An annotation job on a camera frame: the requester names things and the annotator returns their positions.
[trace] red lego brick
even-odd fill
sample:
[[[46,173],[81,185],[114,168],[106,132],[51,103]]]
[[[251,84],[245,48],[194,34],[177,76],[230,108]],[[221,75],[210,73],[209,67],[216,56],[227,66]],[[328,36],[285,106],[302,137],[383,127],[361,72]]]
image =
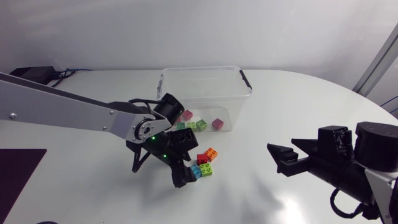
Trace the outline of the red lego brick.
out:
[[[189,120],[189,119],[191,119],[193,117],[193,113],[191,111],[189,111],[189,110],[186,110],[186,111],[182,112],[182,117],[185,120]]]
[[[198,166],[200,164],[205,164],[207,163],[207,156],[205,154],[198,154],[197,155],[197,159],[198,159]]]
[[[216,130],[220,130],[223,127],[224,122],[220,119],[215,119],[211,124]]]

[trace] plastic storage box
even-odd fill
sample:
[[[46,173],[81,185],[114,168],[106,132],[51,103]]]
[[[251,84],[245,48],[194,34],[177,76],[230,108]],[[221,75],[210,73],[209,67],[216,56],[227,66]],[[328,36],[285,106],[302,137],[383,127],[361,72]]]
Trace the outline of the plastic storage box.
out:
[[[201,131],[231,131],[252,88],[236,66],[166,68],[160,76],[157,98],[166,93],[193,113],[189,120],[182,118],[185,127],[189,122],[204,120],[207,128]],[[212,126],[217,118],[224,122],[220,129]]]

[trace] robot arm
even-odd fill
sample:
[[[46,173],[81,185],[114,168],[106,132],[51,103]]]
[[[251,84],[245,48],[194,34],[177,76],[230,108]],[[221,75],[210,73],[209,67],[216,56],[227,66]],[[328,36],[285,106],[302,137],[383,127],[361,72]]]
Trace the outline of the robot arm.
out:
[[[134,103],[145,103],[136,106]],[[149,104],[157,104],[152,110]],[[184,111],[172,95],[160,101],[134,99],[103,103],[0,73],[0,119],[104,131],[126,140],[134,152],[133,172],[152,154],[172,169],[173,183],[196,181],[183,160],[198,146],[191,129],[165,132]],[[147,154],[140,160],[141,148]]]
[[[355,150],[347,127],[329,126],[318,130],[318,139],[292,139],[308,154],[298,159],[292,148],[268,144],[278,173],[287,177],[305,171],[336,187],[330,203],[343,218],[362,213],[383,223],[398,223],[398,127],[362,122],[356,128]],[[339,210],[334,199],[339,190],[360,202],[355,212]]]

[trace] duplo block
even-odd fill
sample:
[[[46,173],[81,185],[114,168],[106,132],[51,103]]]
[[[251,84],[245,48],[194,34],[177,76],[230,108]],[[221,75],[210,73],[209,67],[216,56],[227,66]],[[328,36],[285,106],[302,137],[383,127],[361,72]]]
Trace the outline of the duplo block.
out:
[[[211,125],[216,129],[216,130],[220,130],[223,125],[224,125],[224,121],[220,120],[220,119],[215,119]]]
[[[216,159],[218,152],[213,148],[209,148],[206,150],[205,155],[207,156],[207,159],[211,162]]]
[[[187,121],[192,118],[193,113],[189,110],[186,110],[186,111],[182,112],[181,116]]]
[[[192,165],[191,170],[193,174],[195,175],[196,179],[199,179],[201,177],[201,169],[198,165]]]
[[[202,164],[200,165],[200,170],[201,170],[201,176],[206,177],[208,175],[213,174],[213,170],[211,169],[210,164]]]
[[[204,154],[197,155],[198,165],[207,163],[207,156]]]
[[[201,119],[200,121],[197,122],[197,128],[199,131],[203,131],[204,129],[207,128],[207,123],[205,120]]]
[[[197,124],[195,122],[188,122],[187,128],[192,129],[192,131],[196,131],[198,129]]]
[[[179,122],[177,123],[177,130],[185,129],[185,123],[184,122]]]

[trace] white table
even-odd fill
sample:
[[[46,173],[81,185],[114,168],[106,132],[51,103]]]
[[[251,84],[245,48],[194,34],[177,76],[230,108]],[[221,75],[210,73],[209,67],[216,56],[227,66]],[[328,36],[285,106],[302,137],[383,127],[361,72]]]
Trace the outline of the white table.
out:
[[[291,138],[316,139],[318,128],[332,124],[354,131],[361,121],[398,126],[398,120],[319,78],[244,72],[253,94],[234,130],[198,133],[199,146],[190,151],[192,157],[209,147],[219,152],[213,175],[181,189],[174,188],[169,167],[154,157],[132,173],[133,153],[112,134],[0,121],[1,148],[48,149],[5,223],[380,223],[335,215],[329,204],[333,187],[308,172],[277,174],[266,145],[293,147]],[[59,89],[104,102],[154,99],[159,75],[158,70],[80,72]],[[340,193],[336,204],[353,212],[358,202]]]

